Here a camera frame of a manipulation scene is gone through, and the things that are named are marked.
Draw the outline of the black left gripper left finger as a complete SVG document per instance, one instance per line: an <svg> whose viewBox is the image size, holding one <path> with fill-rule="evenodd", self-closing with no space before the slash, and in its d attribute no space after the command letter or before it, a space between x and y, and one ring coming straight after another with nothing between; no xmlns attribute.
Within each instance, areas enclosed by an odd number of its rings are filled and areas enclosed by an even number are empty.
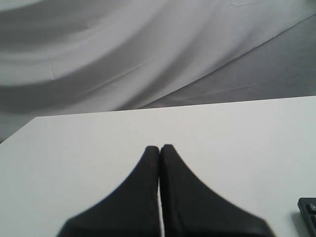
<svg viewBox="0 0 316 237"><path fill-rule="evenodd" d="M147 146L129 176L105 199L70 218L60 237L159 237L159 149Z"/></svg>

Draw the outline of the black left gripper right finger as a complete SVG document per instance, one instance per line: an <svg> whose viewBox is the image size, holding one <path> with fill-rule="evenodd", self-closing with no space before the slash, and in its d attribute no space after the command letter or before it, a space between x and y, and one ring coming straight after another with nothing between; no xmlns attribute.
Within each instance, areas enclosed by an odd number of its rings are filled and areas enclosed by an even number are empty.
<svg viewBox="0 0 316 237"><path fill-rule="evenodd" d="M160 151L160 200L167 237L270 237L263 219L206 186L172 145Z"/></svg>

